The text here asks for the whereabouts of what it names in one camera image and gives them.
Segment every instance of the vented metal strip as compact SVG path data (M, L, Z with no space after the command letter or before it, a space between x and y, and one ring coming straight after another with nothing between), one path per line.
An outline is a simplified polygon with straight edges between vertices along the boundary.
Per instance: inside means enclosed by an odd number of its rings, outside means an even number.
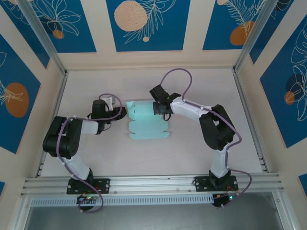
M74 207L76 197L33 198L31 207ZM91 200L82 206L99 206L101 199ZM105 196L105 206L129 205L182 205L182 204L212 204L212 194L201 195L146 195L146 196Z

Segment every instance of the beige wall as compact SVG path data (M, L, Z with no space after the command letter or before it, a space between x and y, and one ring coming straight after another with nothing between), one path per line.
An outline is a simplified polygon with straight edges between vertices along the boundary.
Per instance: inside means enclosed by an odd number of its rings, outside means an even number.
M260 77L303 20L306 13L307 1L295 0L255 65L248 58L239 72L266 158L272 170L280 173L302 229L306 229L307 226L307 197L298 176L307 173L307 139L288 149L285 147L260 83Z
M2 230L6 229L11 221L25 178L34 176L36 171L42 153L42 141L51 121L62 77L52 62L47 69L43 67L1 7L0 22L0 34L41 83L18 153L15 155L0 147L0 181L6 183L0 201Z
M203 51L216 0L191 0L182 51L116 52L105 0L81 0L97 53L59 54L67 69L233 66L241 50Z

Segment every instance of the black mounting plate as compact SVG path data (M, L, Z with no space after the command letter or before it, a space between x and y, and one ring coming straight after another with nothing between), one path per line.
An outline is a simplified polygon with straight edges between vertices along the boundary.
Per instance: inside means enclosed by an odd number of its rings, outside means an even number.
M209 176L194 177L193 185L196 187L196 192L226 191L227 185L235 191L239 190L235 176L229 176L225 185L221 186L218 190L211 184Z
M110 179L108 179L108 178L94 179L94 182L92 183L92 186L94 188L96 188L101 194L108 194L109 193L109 189L110 189ZM69 195L71 195L71 194L80 195L80 194L83 194L85 192L88 192L89 187L86 186L85 189L86 190L84 190L84 187L80 187L80 189L79 189L78 187L76 187L76 185L74 183L74 180L70 179L68 181L66 193L69 194Z

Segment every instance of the white tabletop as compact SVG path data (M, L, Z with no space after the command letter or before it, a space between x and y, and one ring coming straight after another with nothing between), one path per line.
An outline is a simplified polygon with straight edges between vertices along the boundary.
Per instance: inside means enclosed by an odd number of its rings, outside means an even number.
M241 144L231 148L229 167L250 173L262 172L243 106L230 69L189 69L193 84L186 98L199 104L222 105L241 134ZM71 71L59 116L82 116L91 112L93 100L102 93L126 101L151 99L149 90L158 85L169 69ZM183 93L187 73L171 73L163 83L169 93ZM79 151L94 176L181 175L208 173L211 149L198 122L180 115L169 121L169 137L133 140L128 116L112 123L101 135L84 136ZM60 161L47 154L41 176L69 175Z

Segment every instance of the light blue cloth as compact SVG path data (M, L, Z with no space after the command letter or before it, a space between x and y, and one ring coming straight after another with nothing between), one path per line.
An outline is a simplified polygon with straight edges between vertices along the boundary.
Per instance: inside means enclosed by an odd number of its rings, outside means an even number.
M130 137L134 140L166 138L169 132L168 122L161 115L154 115L153 102L131 101L127 102L128 116L134 121L129 122Z

